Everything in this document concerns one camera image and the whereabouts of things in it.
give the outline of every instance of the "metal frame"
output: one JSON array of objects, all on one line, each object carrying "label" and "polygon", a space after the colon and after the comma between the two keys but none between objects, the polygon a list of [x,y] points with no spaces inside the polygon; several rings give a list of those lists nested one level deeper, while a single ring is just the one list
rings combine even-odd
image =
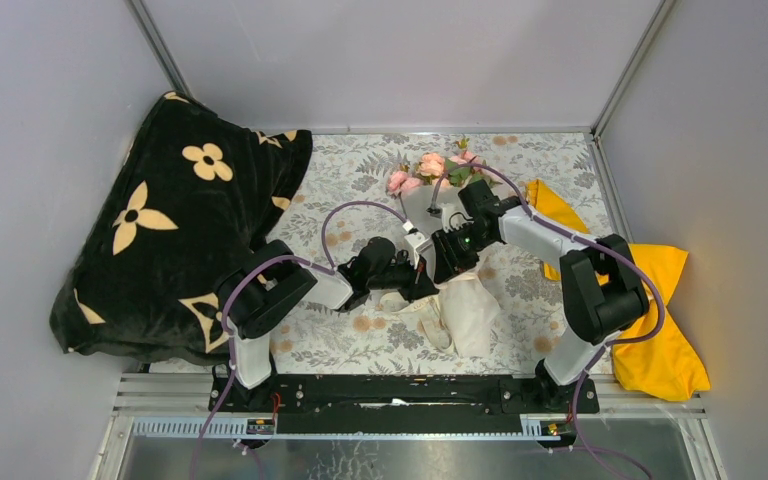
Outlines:
[{"label": "metal frame", "polygon": [[[145,34],[147,42],[155,52],[158,62],[175,89],[190,94],[184,78],[177,68],[160,32],[151,18],[143,0],[125,0],[134,14],[134,18]],[[596,173],[603,186],[605,204],[613,227],[617,233],[631,240],[632,232],[625,217],[622,204],[617,195],[616,185],[601,145],[601,135],[604,133],[614,111],[620,103],[623,94],[630,84],[635,72],[649,51],[661,26],[678,0],[662,0],[658,5],[644,34],[638,42],[634,53],[629,59],[619,81],[614,87],[608,102],[605,104],[596,122],[590,127],[569,128],[536,128],[536,129],[506,129],[495,127],[490,130],[474,130],[468,133],[584,133]],[[395,130],[391,133],[417,133],[415,130]],[[321,129],[317,134],[347,134],[347,133],[382,133],[381,129],[360,128],[350,126],[334,129]],[[439,129],[433,133],[467,133],[463,129]],[[594,375],[596,391],[600,399],[602,412],[598,415],[582,415],[582,418],[670,418],[681,429],[685,448],[690,457],[693,472],[699,479],[727,479],[722,460],[713,442],[710,425],[705,413],[702,400],[694,395],[687,402],[664,402],[639,392],[629,392],[623,389],[612,375]],[[213,378],[210,374],[157,374],[157,373],[126,373],[122,375],[119,389],[114,402],[113,415],[108,430],[90,473],[91,479],[118,479],[126,459],[128,442],[134,434],[134,426],[146,419],[163,417],[179,419],[182,424],[192,424],[194,418],[205,418],[208,414],[208,399]],[[217,418],[228,419],[233,424],[234,419],[261,417],[260,414],[229,414],[219,413]],[[562,420],[564,415],[528,415],[522,416],[523,422],[533,420]],[[351,439],[351,436],[335,436],[339,439]],[[450,439],[447,436],[433,436],[428,440]],[[461,436],[461,439],[478,440],[480,435]]]},{"label": "metal frame", "polygon": [[661,27],[664,25],[664,22],[667,20],[673,7],[675,7],[678,2],[679,0],[661,0],[658,4],[654,15],[652,15],[652,19],[649,21],[649,25],[647,25],[646,30],[643,31],[643,36],[640,37],[640,41],[637,42],[637,46],[634,48],[631,58],[623,69],[619,81],[611,92],[610,97],[608,97],[608,102],[605,104],[602,113],[599,114],[599,117],[593,124],[591,131],[593,132],[594,137],[599,138],[602,136],[602,133],[605,132],[605,127],[611,120],[611,116],[617,109],[620,100],[622,100],[631,79],[634,78],[634,74],[637,73],[640,63],[649,52],[649,48],[655,41],[655,37],[658,35],[658,32],[661,30]]},{"label": "metal frame", "polygon": [[178,69],[178,65],[175,63],[175,59],[172,58],[172,54],[169,52],[169,47],[166,46],[166,42],[163,40],[163,36],[157,29],[157,25],[154,23],[154,19],[151,17],[151,13],[146,7],[143,0],[125,0],[128,8],[131,10],[131,14],[134,16],[134,20],[137,26],[145,35],[146,43],[149,44],[151,50],[154,52],[157,63],[169,79],[169,83],[172,87],[179,91],[186,93],[189,96],[193,96],[187,87],[187,82],[184,81],[184,76],[181,75],[181,70]]},{"label": "metal frame", "polygon": [[[665,402],[640,392],[623,389],[613,375],[593,375],[596,392],[602,411],[596,415],[582,414],[580,418],[601,419],[671,419],[680,428],[684,445],[696,478],[702,480],[726,480],[722,461],[710,437],[710,427],[704,405],[698,395],[687,402]],[[134,435],[145,435],[150,431],[146,424],[173,424],[163,434],[166,437],[192,438],[192,425],[200,424],[208,414],[208,401],[213,386],[213,377],[204,374],[177,373],[125,373],[119,383],[114,402],[113,416],[108,428],[101,461],[94,480],[118,480],[127,456],[129,440]],[[235,420],[262,418],[259,413],[219,413],[216,418],[222,423],[235,425]],[[525,427],[540,420],[563,420],[563,414],[522,415]],[[522,441],[518,436],[475,435],[411,435],[411,436],[355,436],[316,435],[293,436],[310,440],[513,440]]]}]

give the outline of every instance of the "black bracket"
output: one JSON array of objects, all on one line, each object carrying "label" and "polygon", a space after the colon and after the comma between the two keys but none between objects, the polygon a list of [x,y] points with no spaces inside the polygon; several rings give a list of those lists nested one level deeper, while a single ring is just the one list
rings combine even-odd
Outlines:
[{"label": "black bracket", "polygon": [[[628,243],[619,235],[597,240],[634,261]],[[630,327],[649,311],[640,278],[627,266],[595,248],[567,252],[560,258],[564,314],[579,338],[598,345],[605,337]],[[600,285],[596,274],[607,275]]]},{"label": "black bracket", "polygon": [[[293,252],[280,240],[273,240],[246,258],[241,268],[216,287],[219,304],[224,305],[243,278],[269,259]],[[230,320],[243,338],[258,338],[269,333],[316,285],[316,278],[298,264],[284,262],[263,272],[271,286],[255,280],[249,283],[231,305]]]}]

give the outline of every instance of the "gray wall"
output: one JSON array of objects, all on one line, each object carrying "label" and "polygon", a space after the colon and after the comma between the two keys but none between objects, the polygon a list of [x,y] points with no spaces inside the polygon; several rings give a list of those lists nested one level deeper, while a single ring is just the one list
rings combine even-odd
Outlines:
[{"label": "gray wall", "polygon": [[48,312],[166,88],[123,1],[0,2],[0,480],[95,458],[123,362],[62,355]]},{"label": "gray wall", "polygon": [[280,131],[590,125],[658,0],[148,0],[196,97]]},{"label": "gray wall", "polygon": [[768,1],[680,3],[604,144],[635,240],[691,252],[670,310],[730,478],[768,478]]}]

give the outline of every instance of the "pillow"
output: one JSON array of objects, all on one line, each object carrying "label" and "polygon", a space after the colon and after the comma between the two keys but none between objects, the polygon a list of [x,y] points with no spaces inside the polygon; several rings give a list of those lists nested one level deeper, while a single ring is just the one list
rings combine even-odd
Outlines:
[{"label": "pillow", "polygon": [[311,151],[309,131],[268,137],[164,95],[54,301],[64,352],[227,360],[214,287],[266,243]]}]

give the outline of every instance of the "floor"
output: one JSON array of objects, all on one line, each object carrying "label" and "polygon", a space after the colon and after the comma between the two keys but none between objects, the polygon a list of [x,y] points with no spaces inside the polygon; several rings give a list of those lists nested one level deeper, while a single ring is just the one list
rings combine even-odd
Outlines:
[{"label": "floor", "polygon": [[[517,182],[546,182],[595,235],[611,232],[602,191],[583,134],[470,135],[470,150]],[[372,200],[401,209],[386,194],[387,179],[402,163],[427,152],[448,157],[460,135],[320,135],[302,186],[272,232],[301,256],[327,265],[319,239],[322,220],[350,200]],[[497,186],[497,195],[510,188]],[[327,243],[337,263],[347,261],[370,236],[399,237],[388,213],[368,207],[343,210]],[[539,261],[520,249],[494,245],[482,253],[479,277],[502,308],[491,329],[487,357],[461,358],[434,348],[417,329],[383,313],[380,294],[350,313],[301,304],[272,332],[277,368],[316,374],[529,374],[566,328],[561,288],[541,275]],[[156,363],[152,372],[205,372],[181,360]],[[611,373],[606,358],[594,368]]]}]

